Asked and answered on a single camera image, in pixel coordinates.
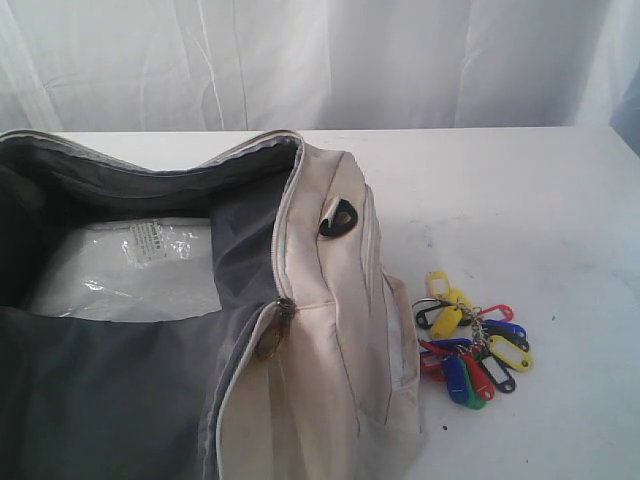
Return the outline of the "beige duffel bag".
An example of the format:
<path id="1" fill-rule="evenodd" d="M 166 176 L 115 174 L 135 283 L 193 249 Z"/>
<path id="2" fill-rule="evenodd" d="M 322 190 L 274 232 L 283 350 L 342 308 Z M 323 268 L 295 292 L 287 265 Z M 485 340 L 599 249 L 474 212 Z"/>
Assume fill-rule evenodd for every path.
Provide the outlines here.
<path id="1" fill-rule="evenodd" d="M 29 312 L 73 231 L 206 218 L 221 310 L 114 322 Z M 424 445 L 416 329 L 354 156 L 290 131 L 153 171 L 1 138 L 5 479 L 399 479 Z"/>

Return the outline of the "colourful key tag bunch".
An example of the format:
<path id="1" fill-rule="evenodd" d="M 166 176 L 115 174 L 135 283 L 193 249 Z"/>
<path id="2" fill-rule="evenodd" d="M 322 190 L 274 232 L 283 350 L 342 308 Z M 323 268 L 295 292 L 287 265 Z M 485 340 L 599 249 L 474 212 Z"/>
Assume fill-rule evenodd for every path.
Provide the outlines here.
<path id="1" fill-rule="evenodd" d="M 426 275 L 426 287 L 429 296 L 412 305 L 415 324 L 426 333 L 418 340 L 421 374 L 471 410 L 483 409 L 497 393 L 514 393 L 513 374 L 531 371 L 534 360 L 511 307 L 475 306 L 442 270 Z"/>

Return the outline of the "clear plastic packet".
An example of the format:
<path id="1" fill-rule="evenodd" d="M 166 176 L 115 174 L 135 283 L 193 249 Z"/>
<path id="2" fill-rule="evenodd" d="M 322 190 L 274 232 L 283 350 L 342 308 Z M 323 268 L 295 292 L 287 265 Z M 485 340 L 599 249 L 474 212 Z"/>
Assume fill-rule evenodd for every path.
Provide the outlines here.
<path id="1" fill-rule="evenodd" d="M 29 312 L 95 321 L 182 320 L 221 310 L 206 218 L 94 223 L 70 233 Z"/>

